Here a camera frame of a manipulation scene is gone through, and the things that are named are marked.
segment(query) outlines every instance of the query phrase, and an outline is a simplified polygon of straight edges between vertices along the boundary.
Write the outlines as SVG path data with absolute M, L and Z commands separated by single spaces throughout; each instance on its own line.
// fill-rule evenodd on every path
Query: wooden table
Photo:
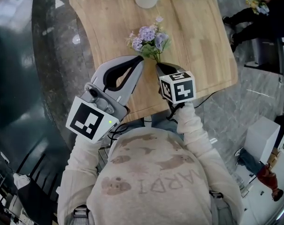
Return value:
M 136 54 L 125 43 L 130 32 L 151 25 L 156 16 L 172 43 L 161 61 L 180 65 L 195 76 L 197 97 L 227 88 L 238 80 L 217 0 L 159 0 L 151 9 L 134 0 L 70 0 L 80 18 L 93 54 L 95 67 L 118 56 Z M 146 65 L 128 107 L 126 121 L 168 109 L 158 94 L 155 62 Z

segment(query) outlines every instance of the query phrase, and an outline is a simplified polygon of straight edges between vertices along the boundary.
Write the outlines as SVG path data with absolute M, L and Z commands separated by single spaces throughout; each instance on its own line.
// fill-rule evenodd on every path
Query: black hair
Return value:
M 274 200 L 275 202 L 277 202 L 278 200 L 280 200 L 280 198 L 283 196 L 283 194 L 284 194 L 284 191 L 281 190 L 281 189 L 279 189 L 279 190 L 278 190 L 278 193 L 273 197 L 273 200 Z

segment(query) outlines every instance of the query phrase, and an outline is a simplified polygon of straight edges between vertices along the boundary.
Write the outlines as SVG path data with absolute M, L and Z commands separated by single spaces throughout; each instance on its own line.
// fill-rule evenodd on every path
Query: person in black clothing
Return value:
M 232 17 L 224 17 L 223 22 L 232 27 L 239 23 L 253 22 L 240 33 L 230 38 L 230 46 L 234 52 L 239 44 L 255 38 L 284 37 L 284 0 L 263 0 L 270 10 L 269 15 L 255 14 L 251 8 L 238 12 Z

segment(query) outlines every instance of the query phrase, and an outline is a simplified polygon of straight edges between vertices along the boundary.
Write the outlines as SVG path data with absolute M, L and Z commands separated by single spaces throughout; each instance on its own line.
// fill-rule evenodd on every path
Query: person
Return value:
M 193 104 L 178 110 L 178 125 L 165 118 L 164 113 L 152 116 L 153 127 L 134 122 L 134 128 L 112 144 L 98 177 L 101 143 L 77 136 L 62 176 L 59 224 L 70 224 L 73 211 L 86 205 L 89 223 L 96 225 L 210 225 L 209 190 L 222 193 L 239 223 L 244 212 L 239 187 L 212 147 Z
M 255 161 L 253 156 L 243 147 L 235 153 L 235 157 L 238 157 L 236 165 L 245 166 L 248 171 L 257 176 L 262 184 L 272 190 L 272 198 L 275 202 L 283 196 L 284 192 L 278 188 L 276 174 L 270 171 L 270 165 Z
M 284 37 L 284 0 L 262 0 L 269 8 L 269 15 L 255 14 L 252 8 L 246 8 L 232 17 L 223 17 L 223 22 L 232 27 L 239 23 L 252 22 L 241 32 L 230 37 L 230 46 L 234 52 L 239 44 L 255 38 Z

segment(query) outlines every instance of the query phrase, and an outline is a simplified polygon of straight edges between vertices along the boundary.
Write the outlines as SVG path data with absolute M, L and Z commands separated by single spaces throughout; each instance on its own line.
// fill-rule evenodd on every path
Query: beige sweatshirt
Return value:
M 134 129 L 114 142 L 108 164 L 96 175 L 100 144 L 79 136 L 63 173 L 59 224 L 86 204 L 90 224 L 210 225 L 209 187 L 223 193 L 239 223 L 239 188 L 213 149 L 192 103 L 180 109 L 175 134 L 151 127 Z

